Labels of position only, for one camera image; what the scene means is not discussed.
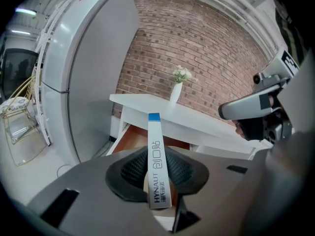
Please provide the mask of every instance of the white table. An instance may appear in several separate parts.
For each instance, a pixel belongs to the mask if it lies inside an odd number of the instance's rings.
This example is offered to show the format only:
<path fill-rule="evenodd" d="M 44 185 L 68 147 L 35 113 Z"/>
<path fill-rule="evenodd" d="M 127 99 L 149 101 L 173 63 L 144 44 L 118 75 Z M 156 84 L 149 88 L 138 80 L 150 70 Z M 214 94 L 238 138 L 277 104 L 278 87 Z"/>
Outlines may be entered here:
<path fill-rule="evenodd" d="M 148 130 L 148 114 L 159 113 L 163 135 L 196 145 L 196 152 L 207 153 L 212 147 L 217 148 L 215 155 L 238 152 L 239 158 L 248 159 L 256 151 L 270 147 L 270 143 L 246 141 L 232 125 L 151 94 L 111 94 L 109 99 L 123 106 L 118 139 L 127 124 Z"/>

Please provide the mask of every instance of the white cushion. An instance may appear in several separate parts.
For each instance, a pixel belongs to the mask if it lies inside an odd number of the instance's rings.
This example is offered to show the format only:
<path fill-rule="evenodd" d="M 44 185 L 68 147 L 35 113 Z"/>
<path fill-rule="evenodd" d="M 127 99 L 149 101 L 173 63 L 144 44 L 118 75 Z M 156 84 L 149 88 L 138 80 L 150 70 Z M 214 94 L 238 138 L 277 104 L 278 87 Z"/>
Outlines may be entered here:
<path fill-rule="evenodd" d="M 6 101 L 4 101 L 1 105 L 0 105 L 0 114 L 2 114 L 7 107 L 11 104 L 11 102 L 14 100 L 14 98 L 10 98 Z M 16 97 L 16 99 L 14 100 L 14 102 L 11 104 L 10 108 L 8 109 L 8 112 L 14 112 L 17 110 L 21 110 L 23 108 L 25 108 L 28 104 L 29 100 L 27 100 L 25 97 Z"/>

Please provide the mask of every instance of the white vase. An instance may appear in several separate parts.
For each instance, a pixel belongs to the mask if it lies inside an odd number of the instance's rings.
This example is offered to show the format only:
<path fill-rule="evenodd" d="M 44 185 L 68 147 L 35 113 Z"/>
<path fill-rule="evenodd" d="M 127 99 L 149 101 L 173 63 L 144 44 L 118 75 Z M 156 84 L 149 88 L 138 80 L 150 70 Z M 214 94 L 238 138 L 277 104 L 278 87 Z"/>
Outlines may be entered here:
<path fill-rule="evenodd" d="M 179 96 L 181 95 L 182 87 L 183 87 L 183 82 L 175 84 L 173 91 L 171 93 L 171 97 L 169 99 L 169 101 L 172 104 L 176 104 L 176 102 L 178 101 Z"/>

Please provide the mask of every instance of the white refrigerator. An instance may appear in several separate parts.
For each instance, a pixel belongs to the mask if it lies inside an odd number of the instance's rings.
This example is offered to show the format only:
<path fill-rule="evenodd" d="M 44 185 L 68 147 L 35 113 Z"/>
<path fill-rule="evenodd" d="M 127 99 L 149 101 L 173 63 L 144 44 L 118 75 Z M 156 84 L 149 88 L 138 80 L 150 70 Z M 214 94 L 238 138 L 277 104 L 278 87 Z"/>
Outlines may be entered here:
<path fill-rule="evenodd" d="M 91 159 L 108 142 L 109 95 L 138 27 L 133 0 L 76 0 L 54 30 L 42 107 L 49 139 L 66 164 Z"/>

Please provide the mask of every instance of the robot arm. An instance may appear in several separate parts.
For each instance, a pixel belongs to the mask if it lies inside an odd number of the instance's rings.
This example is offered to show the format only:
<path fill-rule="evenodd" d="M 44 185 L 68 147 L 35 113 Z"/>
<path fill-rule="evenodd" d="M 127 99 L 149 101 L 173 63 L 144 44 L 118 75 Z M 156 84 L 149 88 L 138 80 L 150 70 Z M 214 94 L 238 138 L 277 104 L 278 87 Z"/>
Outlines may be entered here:
<path fill-rule="evenodd" d="M 267 139 L 275 143 L 291 135 L 292 125 L 277 95 L 298 71 L 299 67 L 293 58 L 281 48 L 265 69 L 254 75 L 254 92 L 220 105 L 220 117 L 238 120 L 248 141 Z"/>

